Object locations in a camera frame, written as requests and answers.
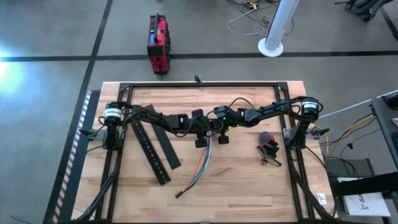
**black robotic arm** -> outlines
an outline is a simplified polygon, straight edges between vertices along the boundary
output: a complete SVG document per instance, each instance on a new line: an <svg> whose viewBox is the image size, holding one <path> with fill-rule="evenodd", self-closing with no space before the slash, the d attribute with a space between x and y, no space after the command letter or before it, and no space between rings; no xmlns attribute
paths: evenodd
<svg viewBox="0 0 398 224"><path fill-rule="evenodd" d="M315 98L299 96L291 100L282 100L269 106L260 107L259 109L254 107L249 109L238 108L235 111L231 109L231 105L219 106L206 116L203 114L202 109L194 110L192 111L192 117L189 118L187 114L164 115L147 110L140 105L112 102L106 106L104 120L110 131L112 129L109 129L109 126L122 126L135 121L143 121L158 125L180 138L187 134L196 134L198 138L195 141L196 147L205 147L207 144L205 137L209 131L214 134L220 134L218 138L219 144L227 144L229 143L229 138L225 135L225 132L230 127L250 128L264 119L286 114L299 120L297 128L292 130L292 132L295 131L295 134L291 134L292 138L289 139L289 142L293 147L303 148L305 146L305 132L308 125L318 119L320 105ZM294 107L298 107L297 112L293 110ZM125 108L131 109L132 113L127 119L121 121L121 116L117 117L114 114L121 114L121 111ZM208 116L211 113L214 113L216 118L209 118ZM109 138L114 138L113 133L109 133L108 136Z"/></svg>

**black connector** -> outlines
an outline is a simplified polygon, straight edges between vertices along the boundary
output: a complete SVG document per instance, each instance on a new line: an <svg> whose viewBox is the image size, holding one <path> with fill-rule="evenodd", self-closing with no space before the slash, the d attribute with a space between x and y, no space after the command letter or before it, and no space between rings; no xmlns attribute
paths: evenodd
<svg viewBox="0 0 398 224"><path fill-rule="evenodd" d="M175 195L175 198L179 198L184 192L180 191L178 194Z"/></svg>
<svg viewBox="0 0 398 224"><path fill-rule="evenodd" d="M321 130L314 130L314 131L311 131L311 135L320 135L320 136L322 136L322 135L324 135L324 134L326 134L327 132L329 132L330 131L330 129L329 128L325 128L325 129L321 129Z"/></svg>

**wooden tabletop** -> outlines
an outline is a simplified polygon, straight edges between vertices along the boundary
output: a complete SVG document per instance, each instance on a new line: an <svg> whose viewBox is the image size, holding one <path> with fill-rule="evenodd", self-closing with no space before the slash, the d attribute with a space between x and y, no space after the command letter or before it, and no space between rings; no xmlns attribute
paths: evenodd
<svg viewBox="0 0 398 224"><path fill-rule="evenodd" d="M306 95L303 82L288 82L288 85L291 98ZM101 126L97 118L103 116L106 103L116 101L118 89L118 82L103 84L93 128L98 129ZM135 88L132 104L153 104L156 111L164 114L186 113L190 116L192 110L202 108L207 113L215 106L229 105L237 97L248 99L255 107L269 105L275 101L274 89L271 87L156 87ZM233 109L237 107L248 105L243 101L237 101ZM134 132L129 127L124 145L114 222L297 221L279 117L266 119L253 128L236 128L229 131L229 144L219 145L217 138L214 138L211 159L205 173L198 183L179 199L174 196L192 178L203 149L195 147L195 135L176 138L167 133L182 163L181 167L172 170L152 127L145 123L143 125L172 181L163 186L159 185ZM281 167L261 165L256 146L258 135L263 131L273 134L279 143L277 159L282 163ZM102 141L93 141L89 148L101 143ZM322 158L318 141L308 139L307 146ZM106 151L102 149L86 155L72 218L81 215L80 210L84 210L98 193L105 157ZM318 193L326 195L325 208L332 213L334 201L324 168L308 150L303 150L303 157L311 191L315 196ZM305 210L305 201L301 190L299 191Z"/></svg>

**red power station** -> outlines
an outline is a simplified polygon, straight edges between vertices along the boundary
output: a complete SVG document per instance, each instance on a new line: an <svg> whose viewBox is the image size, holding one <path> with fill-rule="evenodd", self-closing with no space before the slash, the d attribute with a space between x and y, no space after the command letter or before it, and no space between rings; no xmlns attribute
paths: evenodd
<svg viewBox="0 0 398 224"><path fill-rule="evenodd" d="M165 16L150 16L147 49L154 73L167 74L170 68L170 34Z"/></svg>

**concrete floor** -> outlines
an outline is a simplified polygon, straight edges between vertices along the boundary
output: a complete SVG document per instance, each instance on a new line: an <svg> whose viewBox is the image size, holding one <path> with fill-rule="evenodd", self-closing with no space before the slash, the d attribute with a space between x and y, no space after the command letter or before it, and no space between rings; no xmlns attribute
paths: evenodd
<svg viewBox="0 0 398 224"><path fill-rule="evenodd" d="M91 55L106 3L0 1L0 57ZM398 2L384 8L398 26ZM272 6L252 17L272 19L275 10ZM98 55L146 54L148 18L156 12L167 16L173 54L257 52L261 37L241 37L227 30L226 22L241 13L224 0L114 0ZM293 33L283 40L286 52L398 50L380 12L365 24L333 1L302 0L294 19ZM254 25L256 22L243 17L233 29L252 32ZM397 89L397 60L397 55L175 59L164 80L193 80L196 74L204 80L303 80L307 94L318 98L327 114ZM17 223L10 215L42 222L88 64L0 62L0 223ZM97 61L88 89L98 90L105 81L154 80L159 77L153 75L148 60ZM368 113L364 105L318 124L331 128L330 137L335 139ZM375 122L346 143L377 127ZM359 141L344 157L370 158L377 174L396 170L381 133ZM388 204L394 223L398 223L395 208ZM344 219L380 222L375 218Z"/></svg>

